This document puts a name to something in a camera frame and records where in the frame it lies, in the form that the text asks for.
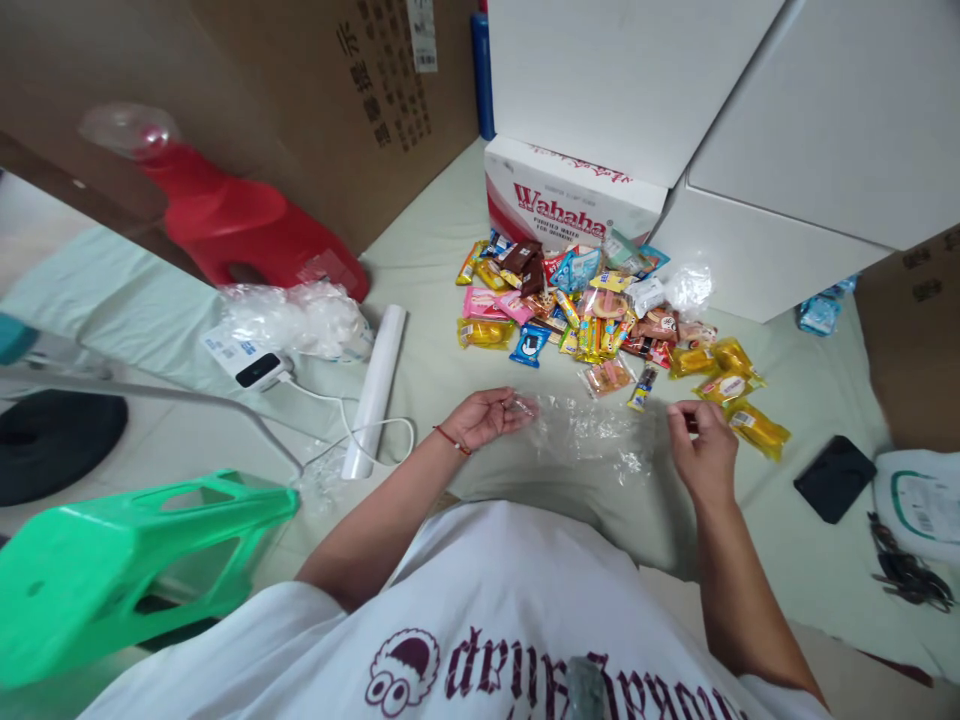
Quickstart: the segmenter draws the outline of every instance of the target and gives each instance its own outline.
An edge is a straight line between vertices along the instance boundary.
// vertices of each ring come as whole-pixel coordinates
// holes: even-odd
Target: red detergent bottle
[[[180,140],[165,111],[132,103],[90,110],[80,133],[136,162],[170,201],[167,235],[214,285],[291,287],[328,278],[357,302],[370,289],[360,262],[276,188],[223,172]]]

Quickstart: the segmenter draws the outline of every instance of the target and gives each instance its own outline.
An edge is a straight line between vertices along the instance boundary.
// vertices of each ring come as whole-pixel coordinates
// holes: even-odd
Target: wahaha box
[[[498,135],[484,153],[490,224],[547,251],[571,242],[597,247],[611,228],[637,245],[653,229],[665,188]]]

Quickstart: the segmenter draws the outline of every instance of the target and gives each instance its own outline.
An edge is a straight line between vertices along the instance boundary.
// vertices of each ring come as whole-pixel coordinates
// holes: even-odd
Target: black phone
[[[836,525],[876,474],[856,445],[836,435],[793,486],[824,522]]]

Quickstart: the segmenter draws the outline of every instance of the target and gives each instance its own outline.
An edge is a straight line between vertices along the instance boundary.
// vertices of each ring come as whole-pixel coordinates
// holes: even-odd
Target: hand
[[[508,409],[515,395],[516,390],[507,387],[475,392],[460,403],[440,427],[461,445],[479,450],[533,421],[533,416],[522,410]]]
[[[692,416],[698,434],[691,439],[687,419]],[[697,510],[736,507],[733,466],[739,443],[719,405],[683,400],[667,407],[673,462]]]

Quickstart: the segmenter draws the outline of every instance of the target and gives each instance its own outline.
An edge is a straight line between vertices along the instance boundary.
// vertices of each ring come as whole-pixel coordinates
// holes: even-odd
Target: white cylinder
[[[367,368],[367,377],[363,382],[363,391],[360,393],[357,415],[353,420],[354,429],[379,422],[387,414],[387,401],[390,399],[393,373],[397,367],[400,339],[403,337],[403,325],[406,320],[407,311],[399,305],[388,305],[383,313],[377,341],[370,356],[370,367]],[[376,425],[357,430],[354,435],[363,445],[363,449],[376,457],[382,431],[383,425]],[[372,472],[373,463],[360,452],[357,443],[351,440],[347,448],[347,456],[343,461],[341,477],[344,480],[362,480],[370,477]]]

